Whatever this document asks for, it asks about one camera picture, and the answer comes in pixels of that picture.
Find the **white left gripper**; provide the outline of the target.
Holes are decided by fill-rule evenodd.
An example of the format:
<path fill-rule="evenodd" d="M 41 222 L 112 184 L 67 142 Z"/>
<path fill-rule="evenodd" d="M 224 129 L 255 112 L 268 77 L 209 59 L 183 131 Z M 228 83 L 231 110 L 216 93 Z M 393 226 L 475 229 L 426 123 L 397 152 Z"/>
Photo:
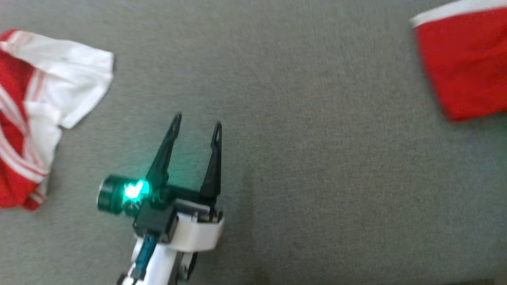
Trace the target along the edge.
<path fill-rule="evenodd" d="M 168 181 L 168 168 L 181 119 L 182 113 L 175 115 L 145 177 L 154 190 Z M 225 222 L 222 212 L 215 207 L 221 193 L 221 122 L 215 125 L 210 148 L 212 153 L 200 192 L 168 185 L 162 189 L 167 197 L 162 205 L 143 202 L 133 223 L 137 235 L 134 254 L 141 251 L 147 234 L 154 234 L 156 241 L 169 249 L 184 253 L 215 249 Z"/>

